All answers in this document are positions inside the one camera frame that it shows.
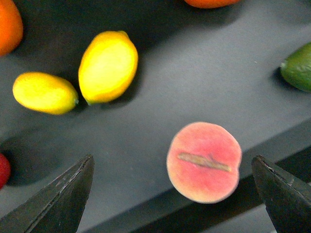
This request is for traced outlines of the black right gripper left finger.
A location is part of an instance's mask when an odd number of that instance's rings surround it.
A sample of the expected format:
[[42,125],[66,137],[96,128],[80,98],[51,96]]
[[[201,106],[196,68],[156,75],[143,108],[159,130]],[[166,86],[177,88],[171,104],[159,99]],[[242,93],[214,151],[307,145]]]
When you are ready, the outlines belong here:
[[2,233],[75,233],[89,197],[94,158],[86,155],[0,220]]

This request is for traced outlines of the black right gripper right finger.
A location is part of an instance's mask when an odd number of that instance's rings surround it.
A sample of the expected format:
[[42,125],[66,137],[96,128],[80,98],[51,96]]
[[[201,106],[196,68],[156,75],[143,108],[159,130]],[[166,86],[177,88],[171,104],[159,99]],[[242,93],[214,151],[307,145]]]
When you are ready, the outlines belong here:
[[252,159],[252,174],[260,198],[278,233],[311,231],[311,186],[265,159]]

